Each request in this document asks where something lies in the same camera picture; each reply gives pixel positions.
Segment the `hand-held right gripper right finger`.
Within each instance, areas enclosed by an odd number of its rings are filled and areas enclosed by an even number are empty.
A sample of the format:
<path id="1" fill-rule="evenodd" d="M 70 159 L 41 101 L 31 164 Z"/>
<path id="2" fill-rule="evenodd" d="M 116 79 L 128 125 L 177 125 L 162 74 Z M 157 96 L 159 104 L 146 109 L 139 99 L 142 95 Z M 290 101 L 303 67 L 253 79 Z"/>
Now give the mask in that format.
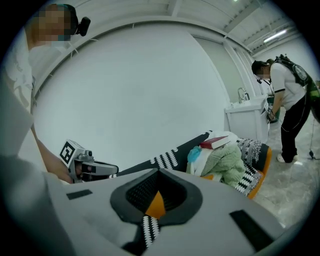
<path id="1" fill-rule="evenodd" d="M 164 226 L 149 248 L 149 256 L 251 256 L 256 251 L 230 213 L 245 211 L 273 240 L 284 233 L 264 207 L 234 188 L 172 170 L 171 174 L 198 187 L 202 205 L 188 222 Z"/>

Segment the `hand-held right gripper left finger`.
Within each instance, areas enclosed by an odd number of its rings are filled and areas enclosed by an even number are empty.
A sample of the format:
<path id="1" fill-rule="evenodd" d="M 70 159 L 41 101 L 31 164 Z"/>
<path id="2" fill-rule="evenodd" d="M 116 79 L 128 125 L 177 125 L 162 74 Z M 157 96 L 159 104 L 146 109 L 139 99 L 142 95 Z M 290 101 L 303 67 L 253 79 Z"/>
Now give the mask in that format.
<path id="1" fill-rule="evenodd" d="M 159 256 L 159 225 L 145 211 L 159 172 L 63 185 L 45 173 L 43 252 L 48 256 Z"/>

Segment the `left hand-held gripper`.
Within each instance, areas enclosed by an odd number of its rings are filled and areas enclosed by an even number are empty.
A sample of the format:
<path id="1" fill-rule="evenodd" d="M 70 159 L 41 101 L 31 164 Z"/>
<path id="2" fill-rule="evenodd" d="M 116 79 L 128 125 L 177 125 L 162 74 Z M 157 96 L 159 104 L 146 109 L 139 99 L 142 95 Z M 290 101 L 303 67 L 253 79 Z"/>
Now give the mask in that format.
<path id="1" fill-rule="evenodd" d="M 59 153 L 59 158 L 67 167 L 67 174 L 73 183 L 82 182 L 83 175 L 114 175 L 119 172 L 117 165 L 95 161 L 91 150 L 67 139 Z"/>

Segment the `person's left forearm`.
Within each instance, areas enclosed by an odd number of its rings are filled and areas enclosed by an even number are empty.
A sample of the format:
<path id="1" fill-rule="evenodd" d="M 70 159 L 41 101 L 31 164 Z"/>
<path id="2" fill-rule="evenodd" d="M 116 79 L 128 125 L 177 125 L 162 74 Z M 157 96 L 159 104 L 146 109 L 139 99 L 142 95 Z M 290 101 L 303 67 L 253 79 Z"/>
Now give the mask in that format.
<path id="1" fill-rule="evenodd" d="M 35 138 L 39 152 L 41 154 L 44 165 L 49 173 L 56 175 L 60 180 L 72 184 L 73 180 L 69 176 L 69 172 L 64 163 L 54 155 L 47 147 L 38 139 L 34 125 L 31 127 L 31 131 Z"/>

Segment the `black white patterned blanket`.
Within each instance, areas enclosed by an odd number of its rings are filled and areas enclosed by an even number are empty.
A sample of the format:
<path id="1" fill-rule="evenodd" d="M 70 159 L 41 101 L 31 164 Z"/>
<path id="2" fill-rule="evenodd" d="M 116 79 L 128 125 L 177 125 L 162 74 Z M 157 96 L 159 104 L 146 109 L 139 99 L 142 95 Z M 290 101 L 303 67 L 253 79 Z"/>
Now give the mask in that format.
<path id="1" fill-rule="evenodd" d="M 156 169 L 163 173 L 170 173 L 171 171 L 178 171 L 186 173 L 187 169 L 187 156 L 191 149 L 196 146 L 200 147 L 200 143 L 209 139 L 212 131 L 207 131 L 200 136 L 178 146 L 175 147 L 168 152 L 157 155 L 156 157 L 138 164 L 134 167 L 131 167 L 127 170 L 120 172 L 117 177 L 124 177 L 128 175 L 132 175 L 135 173 L 140 173 L 145 170 L 153 170 Z M 248 194 L 256 187 L 260 178 L 262 177 L 253 167 L 244 163 L 244 167 L 246 169 L 242 179 L 239 183 L 232 187 L 238 192 L 242 193 L 244 196 L 248 196 Z M 214 181 L 212 176 L 208 177 L 200 177 L 209 181 Z M 243 235 L 248 239 L 250 244 L 254 247 L 255 251 L 260 250 L 263 247 L 260 239 L 265 236 L 265 232 L 261 229 L 261 227 L 252 219 L 244 210 L 238 210 L 231 212 L 229 214 L 233 221 L 236 223 L 238 228 L 241 230 Z M 161 225 L 160 221 L 155 219 L 158 223 L 158 236 L 160 234 L 161 228 L 164 227 Z"/>

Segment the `blue disposable cap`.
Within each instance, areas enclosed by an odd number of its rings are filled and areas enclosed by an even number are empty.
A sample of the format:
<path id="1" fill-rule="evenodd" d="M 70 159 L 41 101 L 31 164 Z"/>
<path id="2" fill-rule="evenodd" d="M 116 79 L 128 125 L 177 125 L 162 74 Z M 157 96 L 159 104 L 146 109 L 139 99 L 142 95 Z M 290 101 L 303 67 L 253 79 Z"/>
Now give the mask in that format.
<path id="1" fill-rule="evenodd" d="M 195 146 L 193 149 L 190 150 L 190 152 L 187 155 L 187 161 L 189 163 L 194 163 L 197 158 L 200 156 L 202 152 L 202 148 L 200 146 Z"/>

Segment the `red hardcover book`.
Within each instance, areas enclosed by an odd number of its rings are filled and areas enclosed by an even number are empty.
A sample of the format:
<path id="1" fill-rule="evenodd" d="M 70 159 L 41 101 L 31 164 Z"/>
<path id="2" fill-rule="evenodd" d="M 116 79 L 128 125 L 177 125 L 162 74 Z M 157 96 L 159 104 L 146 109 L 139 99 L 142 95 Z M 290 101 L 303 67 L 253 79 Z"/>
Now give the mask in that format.
<path id="1" fill-rule="evenodd" d="M 199 144 L 199 146 L 204 149 L 215 150 L 219 147 L 224 146 L 229 142 L 230 142 L 229 136 L 226 135 L 226 136 L 215 137 L 215 138 L 211 138 L 206 141 L 203 141 Z"/>

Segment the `grey patterned blanket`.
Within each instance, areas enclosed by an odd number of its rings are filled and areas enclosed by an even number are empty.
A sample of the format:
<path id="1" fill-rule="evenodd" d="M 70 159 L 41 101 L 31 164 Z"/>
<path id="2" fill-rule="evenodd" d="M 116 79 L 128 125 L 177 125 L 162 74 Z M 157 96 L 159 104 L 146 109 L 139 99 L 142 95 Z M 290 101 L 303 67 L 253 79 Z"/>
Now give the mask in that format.
<path id="1" fill-rule="evenodd" d="M 241 152 L 241 159 L 252 168 L 261 171 L 263 169 L 262 143 L 257 140 L 238 138 L 236 144 Z"/>

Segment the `white vanity cabinet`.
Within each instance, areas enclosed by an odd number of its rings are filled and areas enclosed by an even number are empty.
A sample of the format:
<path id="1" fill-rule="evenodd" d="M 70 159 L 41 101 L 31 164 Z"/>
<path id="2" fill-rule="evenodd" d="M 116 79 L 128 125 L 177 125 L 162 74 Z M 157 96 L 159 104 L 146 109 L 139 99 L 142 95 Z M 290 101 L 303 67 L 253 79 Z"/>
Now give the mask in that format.
<path id="1" fill-rule="evenodd" d="M 239 138 L 262 143 L 266 143 L 270 135 L 267 110 L 266 95 L 260 95 L 242 103 L 231 103 L 224 109 L 232 133 Z"/>

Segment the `person's white shirt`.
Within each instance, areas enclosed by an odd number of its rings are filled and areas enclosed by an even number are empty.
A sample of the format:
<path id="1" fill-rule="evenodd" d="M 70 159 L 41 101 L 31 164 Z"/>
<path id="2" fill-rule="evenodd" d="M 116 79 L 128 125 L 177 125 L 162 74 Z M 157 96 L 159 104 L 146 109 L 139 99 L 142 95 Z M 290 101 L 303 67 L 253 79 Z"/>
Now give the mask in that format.
<path id="1" fill-rule="evenodd" d="M 0 63 L 0 157 L 17 156 L 26 135 L 33 135 L 33 76 L 29 53 L 22 28 Z"/>

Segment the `ceiling light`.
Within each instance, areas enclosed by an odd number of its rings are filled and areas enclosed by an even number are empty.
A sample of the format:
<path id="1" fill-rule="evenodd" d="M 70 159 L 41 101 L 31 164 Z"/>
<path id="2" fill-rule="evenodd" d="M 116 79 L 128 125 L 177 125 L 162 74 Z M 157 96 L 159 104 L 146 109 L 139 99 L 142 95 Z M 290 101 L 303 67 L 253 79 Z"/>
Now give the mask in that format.
<path id="1" fill-rule="evenodd" d="M 278 37 L 280 37 L 280 36 L 282 36 L 282 35 L 284 35 L 284 34 L 286 34 L 286 33 L 287 33 L 287 30 L 286 30 L 286 29 L 281 30 L 281 31 L 279 31 L 278 33 L 276 33 L 276 34 L 274 34 L 274 35 L 272 35 L 272 36 L 264 39 L 264 40 L 263 40 L 263 43 L 266 44 L 266 43 L 268 43 L 268 42 L 270 42 L 270 41 L 272 41 L 272 40 L 277 39 Z"/>

